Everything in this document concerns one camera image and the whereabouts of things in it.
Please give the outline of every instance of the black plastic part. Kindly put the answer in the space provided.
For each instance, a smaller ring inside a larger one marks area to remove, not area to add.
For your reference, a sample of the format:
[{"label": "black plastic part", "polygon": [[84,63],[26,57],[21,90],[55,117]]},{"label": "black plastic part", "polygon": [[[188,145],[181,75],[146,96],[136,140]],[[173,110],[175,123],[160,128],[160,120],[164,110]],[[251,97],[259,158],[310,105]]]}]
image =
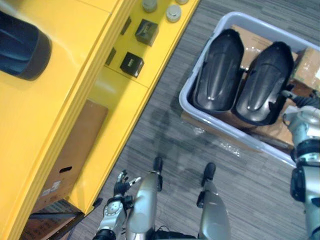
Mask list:
[{"label": "black plastic part", "polygon": [[123,207],[125,210],[132,209],[134,207],[134,198],[131,195],[125,196],[123,200]]},{"label": "black plastic part", "polygon": [[296,146],[297,158],[310,153],[320,153],[320,139],[304,140]]},{"label": "black plastic part", "polygon": [[196,206],[200,209],[203,209],[204,208],[204,205],[205,205],[205,194],[206,192],[205,191],[201,191],[199,193],[199,196],[198,196],[198,199],[196,201]]},{"label": "black plastic part", "polygon": [[313,205],[315,205],[316,207],[320,208],[320,197],[312,198],[311,202],[312,202]]},{"label": "black plastic part", "polygon": [[197,109],[214,114],[233,107],[243,73],[243,55],[244,46],[233,29],[224,30],[214,39],[192,95]]},{"label": "black plastic part", "polygon": [[120,69],[126,74],[137,78],[144,64],[144,60],[141,57],[134,55],[131,52],[127,52],[121,63]]},{"label": "black plastic part", "polygon": [[318,97],[297,96],[293,99],[293,102],[298,108],[302,108],[303,106],[312,106],[316,109],[320,109],[320,98]]},{"label": "black plastic part", "polygon": [[156,189],[158,192],[162,191],[162,184],[163,184],[163,178],[161,175],[158,175],[158,185],[156,186]]},{"label": "black plastic part", "polygon": [[0,11],[0,70],[36,79],[51,56],[51,42],[36,26]]},{"label": "black plastic part", "polygon": [[114,196],[114,197],[111,197],[111,198],[109,198],[108,199],[108,201],[106,201],[106,206],[108,206],[110,203],[112,203],[112,202],[117,202],[117,201],[120,201],[120,202],[122,202],[122,204],[123,204],[123,202],[124,202],[124,197],[122,197],[122,196]]},{"label": "black plastic part", "polygon": [[276,122],[286,98],[286,89],[294,67],[291,49],[284,42],[274,42],[253,61],[244,88],[235,105],[241,120],[256,125]]},{"label": "black plastic part", "polygon": [[101,229],[92,240],[116,240],[116,234],[112,230]]},{"label": "black plastic part", "polygon": [[154,232],[152,236],[153,240],[157,239],[195,239],[194,236],[191,235],[186,235],[180,232],[176,231],[163,231],[163,230],[158,230]]},{"label": "black plastic part", "polygon": [[203,171],[203,178],[201,182],[201,186],[205,185],[206,181],[212,181],[214,179],[214,175],[216,172],[216,165],[213,162],[209,162]]},{"label": "black plastic part", "polygon": [[153,170],[156,171],[156,172],[159,172],[160,174],[162,172],[163,165],[164,165],[164,161],[162,160],[162,157],[157,156],[153,160]]},{"label": "black plastic part", "polygon": [[305,172],[301,166],[292,170],[290,194],[296,201],[304,203],[306,200]]}]

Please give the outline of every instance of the small black box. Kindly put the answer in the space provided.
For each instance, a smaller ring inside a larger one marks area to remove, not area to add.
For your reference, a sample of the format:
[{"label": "small black box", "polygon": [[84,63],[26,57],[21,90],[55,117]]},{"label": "small black box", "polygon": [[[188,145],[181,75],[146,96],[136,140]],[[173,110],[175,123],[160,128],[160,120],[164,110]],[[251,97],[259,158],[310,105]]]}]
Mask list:
[{"label": "small black box", "polygon": [[135,32],[135,37],[139,42],[152,46],[158,31],[158,24],[142,19],[138,29]]},{"label": "small black box", "polygon": [[120,68],[125,73],[136,78],[138,77],[143,65],[144,60],[141,57],[134,55],[131,52],[127,52],[121,63]]}]

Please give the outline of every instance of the plastic storage bin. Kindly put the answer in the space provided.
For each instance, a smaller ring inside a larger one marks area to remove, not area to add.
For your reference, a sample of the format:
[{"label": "plastic storage bin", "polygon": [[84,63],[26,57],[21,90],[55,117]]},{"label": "plastic storage bin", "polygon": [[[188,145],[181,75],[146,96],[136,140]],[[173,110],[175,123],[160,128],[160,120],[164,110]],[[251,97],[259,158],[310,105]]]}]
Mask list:
[{"label": "plastic storage bin", "polygon": [[205,45],[199,59],[197,60],[189,78],[187,79],[186,83],[184,84],[180,95],[179,95],[179,102],[181,107],[184,111],[189,113],[193,118],[205,123],[206,125],[210,126],[213,129],[216,129],[224,134],[227,134],[238,141],[250,146],[251,148],[257,149],[259,151],[268,153],[277,159],[295,166],[296,164],[292,161],[291,157],[270,146],[269,144],[262,142],[243,131],[201,111],[192,106],[189,101],[189,95],[192,93],[192,87],[194,82],[197,78],[198,72],[204,62],[206,57],[206,53],[212,43],[212,41],[224,30],[231,27],[231,25],[238,25],[241,28],[247,29],[250,32],[258,34],[270,41],[282,41],[288,44],[291,47],[293,52],[299,52],[304,50],[306,47],[311,47],[320,51],[320,47],[316,46],[298,36],[295,36],[289,32],[286,32],[278,27],[270,25],[264,21],[261,21],[257,18],[249,16],[247,14],[241,12],[230,12],[223,16],[219,23],[217,24],[216,28],[214,29],[213,35],[209,38],[207,44]]}]

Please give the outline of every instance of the brown box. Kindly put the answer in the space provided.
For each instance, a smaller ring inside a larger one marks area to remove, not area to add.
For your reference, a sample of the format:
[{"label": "brown box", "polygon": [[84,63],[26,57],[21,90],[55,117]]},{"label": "brown box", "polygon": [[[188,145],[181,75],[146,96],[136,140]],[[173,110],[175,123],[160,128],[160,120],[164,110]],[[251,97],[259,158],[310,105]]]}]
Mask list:
[{"label": "brown box", "polygon": [[[237,25],[232,25],[231,28],[239,33],[244,46],[241,68],[249,69],[251,62],[273,42]],[[295,52],[292,52],[292,57],[295,61],[298,55]]]},{"label": "brown box", "polygon": [[306,48],[299,56],[292,77],[320,91],[320,52],[311,47]]},{"label": "brown box", "polygon": [[32,212],[37,212],[69,194],[94,145],[108,109],[87,100],[80,112]]},{"label": "brown box", "polygon": [[[65,213],[78,212],[79,210],[65,200],[57,201],[46,206],[39,213]],[[43,218],[28,219],[22,231],[20,240],[47,240],[74,217],[70,218]]]}]

